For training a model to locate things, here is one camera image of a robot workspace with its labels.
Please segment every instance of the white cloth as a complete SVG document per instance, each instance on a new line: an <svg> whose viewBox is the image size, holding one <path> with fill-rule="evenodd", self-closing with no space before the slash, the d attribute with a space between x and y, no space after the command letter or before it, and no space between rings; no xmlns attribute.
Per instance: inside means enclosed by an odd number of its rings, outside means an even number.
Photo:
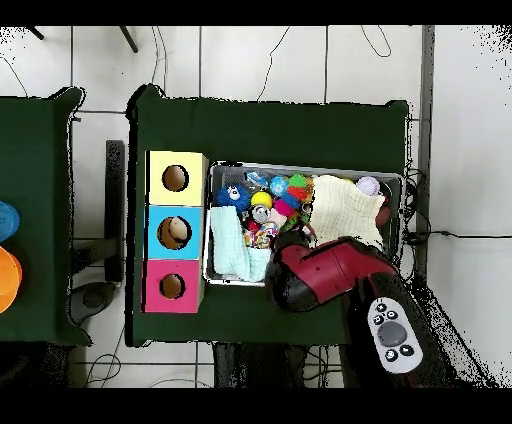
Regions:
<svg viewBox="0 0 512 424"><path fill-rule="evenodd" d="M382 237L375 217L384 203L383 196L368 196L354 184L332 175L315 177L313 212L310 224L317 245L350 236L382 250Z"/></svg>

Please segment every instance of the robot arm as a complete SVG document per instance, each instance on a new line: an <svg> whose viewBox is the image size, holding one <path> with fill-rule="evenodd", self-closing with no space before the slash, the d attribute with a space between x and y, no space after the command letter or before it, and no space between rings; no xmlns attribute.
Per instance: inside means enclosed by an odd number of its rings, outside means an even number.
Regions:
<svg viewBox="0 0 512 424"><path fill-rule="evenodd" d="M266 286L291 312L344 295L350 344L340 349L350 386L446 387L449 362L397 270L375 248L340 238L316 249L301 231L274 243Z"/></svg>

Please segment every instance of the dark green cloth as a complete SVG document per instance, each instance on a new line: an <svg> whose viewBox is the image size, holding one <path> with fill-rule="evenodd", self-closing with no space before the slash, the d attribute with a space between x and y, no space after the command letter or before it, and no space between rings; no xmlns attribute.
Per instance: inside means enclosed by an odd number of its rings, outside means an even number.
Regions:
<svg viewBox="0 0 512 424"><path fill-rule="evenodd" d="M68 122L82 91L49 99L0 98L0 201L20 214L2 242L23 268L18 295L0 314L0 340L90 344L68 319L70 192Z"/></svg>
<svg viewBox="0 0 512 424"><path fill-rule="evenodd" d="M387 106L350 103L243 103L213 99L165 99L153 85L129 102L129 182L136 171L135 215L128 230L128 254L135 253L133 318L128 339L338 344L346 341L340 301L308 313L278 310L264 289L209 286L195 315L140 312L142 275L144 151L201 152L210 161L232 160L403 173L405 101Z"/></svg>

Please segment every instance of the table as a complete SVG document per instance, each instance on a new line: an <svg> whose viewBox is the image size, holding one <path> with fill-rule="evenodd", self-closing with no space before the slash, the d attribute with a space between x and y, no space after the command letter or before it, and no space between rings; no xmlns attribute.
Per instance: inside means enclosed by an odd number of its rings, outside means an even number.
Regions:
<svg viewBox="0 0 512 424"><path fill-rule="evenodd" d="M347 341L341 301L308 313L276 309L254 287L210 286L199 312L140 311L144 152L201 152L210 161L232 160L403 174L408 106L351 103L284 104L214 99L166 99L141 86L128 104L126 343L223 341L342 344Z"/></svg>

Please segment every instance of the yellow ball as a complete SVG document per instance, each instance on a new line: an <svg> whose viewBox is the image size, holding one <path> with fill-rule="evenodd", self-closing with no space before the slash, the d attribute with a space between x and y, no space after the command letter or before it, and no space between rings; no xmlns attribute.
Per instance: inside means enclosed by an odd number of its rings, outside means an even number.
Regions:
<svg viewBox="0 0 512 424"><path fill-rule="evenodd" d="M258 191L251 197L251 206L265 205L267 208L272 209L272 197L264 191Z"/></svg>

